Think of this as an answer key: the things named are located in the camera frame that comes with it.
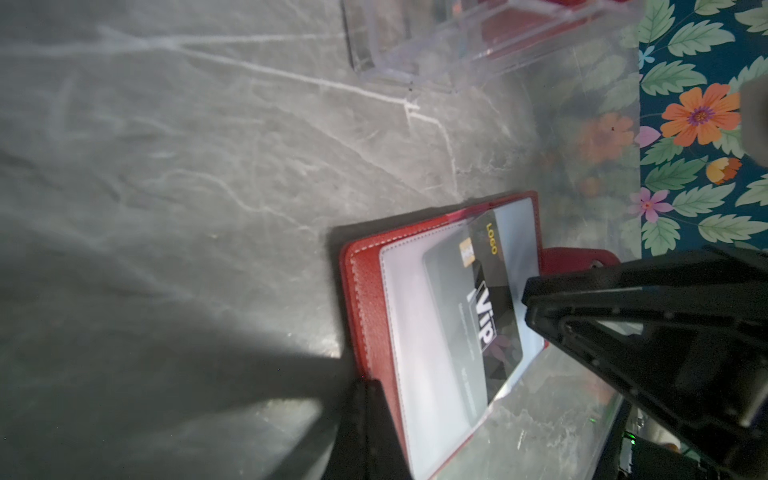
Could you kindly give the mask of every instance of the gray marble surface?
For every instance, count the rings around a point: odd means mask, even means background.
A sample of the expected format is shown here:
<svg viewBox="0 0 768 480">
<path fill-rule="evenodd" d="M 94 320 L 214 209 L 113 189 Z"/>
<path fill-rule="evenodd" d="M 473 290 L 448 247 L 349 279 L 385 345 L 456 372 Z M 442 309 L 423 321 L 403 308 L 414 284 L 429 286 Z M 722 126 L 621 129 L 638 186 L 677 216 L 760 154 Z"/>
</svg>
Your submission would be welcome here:
<svg viewBox="0 0 768 480">
<path fill-rule="evenodd" d="M 600 56 L 582 54 L 548 68 L 588 78 Z M 4 0 L 0 61 L 12 478 L 318 478 L 354 375 L 336 254 L 387 224 L 366 222 L 537 189 L 546 245 L 631 256 L 618 225 L 637 159 L 571 158 L 558 122 L 586 116 L 545 71 L 453 96 L 360 84 L 336 0 Z M 522 402 L 444 478 L 508 475 L 489 452 L 515 445 L 529 465 L 565 452 L 557 475 L 516 478 L 578 477 L 590 426 Z"/>
</svg>

